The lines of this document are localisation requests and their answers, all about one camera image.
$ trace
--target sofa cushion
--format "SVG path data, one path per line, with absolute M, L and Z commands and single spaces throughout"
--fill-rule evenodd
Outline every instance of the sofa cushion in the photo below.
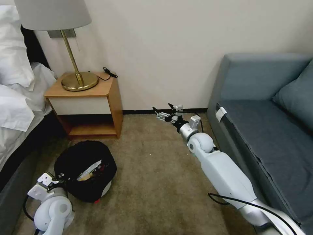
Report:
M 290 214 L 307 234 L 313 234 L 313 137 L 272 101 L 220 101 L 219 105 Z
M 296 80 L 281 88 L 273 101 L 313 131 L 313 60 Z

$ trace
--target black fabric bag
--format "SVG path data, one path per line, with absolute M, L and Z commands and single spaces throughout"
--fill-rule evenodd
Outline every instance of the black fabric bag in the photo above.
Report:
M 99 160 L 102 160 L 101 170 L 96 176 L 84 181 L 77 180 L 81 173 Z M 56 178 L 64 180 L 68 192 L 84 202 L 95 202 L 100 199 L 116 170 L 109 148 L 99 141 L 89 140 L 79 142 L 63 151 L 54 164 Z

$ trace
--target lamp shade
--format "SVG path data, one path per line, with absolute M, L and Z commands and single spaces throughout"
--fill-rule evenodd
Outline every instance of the lamp shade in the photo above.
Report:
M 61 30 L 91 23 L 84 0 L 15 0 L 24 28 Z

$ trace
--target carpet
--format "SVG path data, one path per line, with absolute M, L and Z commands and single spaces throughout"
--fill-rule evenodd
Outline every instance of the carpet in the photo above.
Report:
M 204 132 L 213 136 L 205 114 L 200 116 Z M 207 196 L 216 192 L 214 187 L 169 123 L 155 115 L 125 115 L 121 138 L 99 141 L 116 161 L 116 176 L 97 204 L 69 195 L 76 215 L 64 235 L 255 234 L 232 206 L 223 207 Z M 77 142 L 59 138 L 42 146 L 34 182 L 47 170 L 53 173 L 59 154 Z M 38 206 L 29 199 L 30 214 Z M 21 213 L 14 234 L 33 233 L 33 222 Z

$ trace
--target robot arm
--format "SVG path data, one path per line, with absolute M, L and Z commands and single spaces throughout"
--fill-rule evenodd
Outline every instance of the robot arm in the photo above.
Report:
M 53 181 L 49 174 L 44 173 L 27 193 L 41 201 L 34 216 L 34 223 L 37 229 L 44 231 L 44 235 L 62 235 L 64 228 L 74 219 L 72 204 L 64 189 L 57 187 L 58 183 Z
M 200 161 L 204 174 L 221 195 L 220 197 L 238 209 L 249 223 L 254 226 L 272 223 L 277 229 L 276 234 L 305 235 L 285 213 L 270 208 L 257 199 L 250 180 L 242 170 L 227 154 L 215 150 L 213 140 L 208 134 L 198 132 L 201 119 L 199 116 L 191 117 L 189 123 L 179 117 L 180 121 L 176 123 L 178 117 L 175 117 L 175 114 L 159 113 L 156 108 L 154 110 L 159 119 L 170 121 L 177 128 L 187 143 L 189 151 Z

